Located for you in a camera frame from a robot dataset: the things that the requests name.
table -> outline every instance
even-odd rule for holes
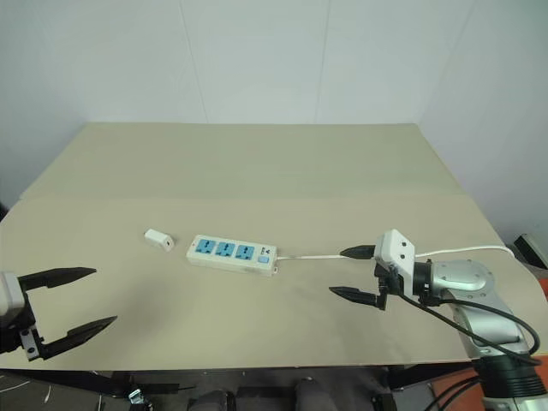
[[[165,253],[148,228],[171,234]],[[0,264],[18,275],[98,269],[30,293],[46,341],[94,319],[118,319],[48,361],[21,350],[2,368],[150,370],[357,366],[466,360],[456,331],[389,297],[386,312],[330,286],[376,290],[373,262],[288,260],[274,277],[190,265],[196,234],[338,253],[398,228],[418,252],[502,244],[414,125],[258,126],[91,123],[0,225]],[[540,286],[500,251],[476,259],[540,334]],[[448,308],[441,312],[450,316]]]

power strip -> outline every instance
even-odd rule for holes
[[[187,251],[187,259],[194,265],[268,277],[276,270],[276,257],[274,246],[202,234],[194,237]]]

gray floor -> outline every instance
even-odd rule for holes
[[[151,396],[156,411],[186,410],[188,400],[223,389],[234,393],[239,387],[289,387],[302,378],[312,377],[331,394],[340,411],[372,411],[373,393],[388,392],[378,381],[379,370],[368,367],[294,368],[279,370],[209,371],[209,372],[147,372],[137,376],[141,383],[178,383],[195,385],[176,395]],[[25,382],[25,379],[5,375],[0,378],[0,391]],[[20,388],[0,393],[0,410],[56,410],[93,411],[98,409],[98,395],[52,385],[49,400],[45,402],[49,385],[32,381]],[[421,409],[432,399],[430,388],[417,385],[395,393],[399,411]],[[128,402],[103,397],[104,411],[128,410]],[[288,398],[245,398],[238,400],[238,411],[289,411]]]

